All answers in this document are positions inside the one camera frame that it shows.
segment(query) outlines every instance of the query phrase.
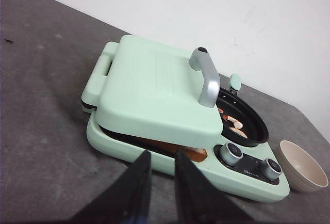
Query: silver handle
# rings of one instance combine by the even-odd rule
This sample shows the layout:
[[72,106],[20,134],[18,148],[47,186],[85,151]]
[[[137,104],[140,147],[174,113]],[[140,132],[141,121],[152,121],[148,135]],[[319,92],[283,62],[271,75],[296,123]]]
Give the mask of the silver handle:
[[195,49],[190,56],[189,65],[196,71],[201,70],[204,77],[199,103],[213,108],[220,90],[220,77],[207,50],[203,47]]

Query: ceramic bowl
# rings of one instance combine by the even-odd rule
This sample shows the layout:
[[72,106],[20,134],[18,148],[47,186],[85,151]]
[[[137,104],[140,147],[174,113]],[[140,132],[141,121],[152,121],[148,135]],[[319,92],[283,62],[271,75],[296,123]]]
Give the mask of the ceramic bowl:
[[298,145],[282,140],[275,156],[292,189],[308,192],[328,186],[328,178],[322,167]]

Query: silver knob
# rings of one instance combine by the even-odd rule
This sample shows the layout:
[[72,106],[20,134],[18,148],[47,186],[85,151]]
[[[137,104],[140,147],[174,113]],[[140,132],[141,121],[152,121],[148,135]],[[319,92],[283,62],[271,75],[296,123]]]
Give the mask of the silver knob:
[[259,170],[269,180],[274,181],[282,174],[282,168],[280,165],[271,158],[266,158],[259,164]]
[[228,165],[234,166],[243,158],[242,151],[232,142],[227,142],[220,148],[220,158]]

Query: black frying pan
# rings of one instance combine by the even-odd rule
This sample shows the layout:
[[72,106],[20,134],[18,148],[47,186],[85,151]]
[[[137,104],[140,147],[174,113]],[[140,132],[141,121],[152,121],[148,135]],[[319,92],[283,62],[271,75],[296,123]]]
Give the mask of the black frying pan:
[[[259,117],[257,112],[236,95],[220,88],[217,107],[224,111],[223,114],[220,114],[223,123],[221,135],[228,140],[245,147],[255,147],[268,140],[269,133],[263,120]],[[234,127],[233,123],[225,121],[223,115],[228,115],[239,120],[243,124],[240,130],[243,131],[248,138],[240,136],[232,131],[230,127]]]

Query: sandwich maker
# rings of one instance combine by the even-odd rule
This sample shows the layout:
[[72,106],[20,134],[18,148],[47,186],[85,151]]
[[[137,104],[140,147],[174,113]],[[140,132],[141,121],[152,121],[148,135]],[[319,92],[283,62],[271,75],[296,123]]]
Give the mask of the sandwich maker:
[[[267,127],[237,96],[240,86],[233,74],[230,90],[220,88],[203,47],[191,53],[123,36],[105,45],[81,96],[91,114],[88,142],[128,162],[147,149],[152,169],[169,175],[183,150],[224,192],[261,202],[284,199],[289,184],[267,143]],[[225,115],[238,119],[247,137],[234,132]]]

